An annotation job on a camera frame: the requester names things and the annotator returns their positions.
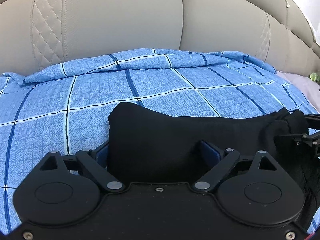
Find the black pants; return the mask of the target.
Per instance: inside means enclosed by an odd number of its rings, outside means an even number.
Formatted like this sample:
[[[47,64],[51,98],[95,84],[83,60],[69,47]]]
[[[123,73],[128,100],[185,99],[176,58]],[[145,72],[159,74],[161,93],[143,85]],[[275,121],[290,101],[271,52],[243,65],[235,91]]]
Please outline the black pants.
[[[285,150],[277,136],[308,134],[305,115],[282,108],[248,119],[173,117],[134,103],[118,104],[108,117],[107,170],[125,184],[194,183],[211,168],[204,162],[200,141],[243,157],[267,151],[302,189],[305,205],[298,224],[308,229],[319,208],[319,159],[310,152]]]

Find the blue plaid bed sheet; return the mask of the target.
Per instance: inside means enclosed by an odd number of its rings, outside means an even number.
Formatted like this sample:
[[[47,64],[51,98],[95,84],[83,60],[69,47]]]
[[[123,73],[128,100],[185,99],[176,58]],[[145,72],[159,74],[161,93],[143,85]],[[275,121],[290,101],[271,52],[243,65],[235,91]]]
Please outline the blue plaid bed sheet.
[[[1,75],[1,232],[20,225],[13,193],[51,150],[108,139],[108,115],[131,102],[170,116],[244,119],[315,104],[276,69],[237,51],[135,49]]]

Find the beige padded headboard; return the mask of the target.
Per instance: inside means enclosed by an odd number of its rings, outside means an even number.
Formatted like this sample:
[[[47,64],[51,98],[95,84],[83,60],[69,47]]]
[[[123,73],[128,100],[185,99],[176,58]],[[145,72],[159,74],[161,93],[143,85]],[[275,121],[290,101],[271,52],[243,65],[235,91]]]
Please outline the beige padded headboard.
[[[137,48],[235,50],[280,71],[319,71],[293,0],[1,0],[2,72]]]

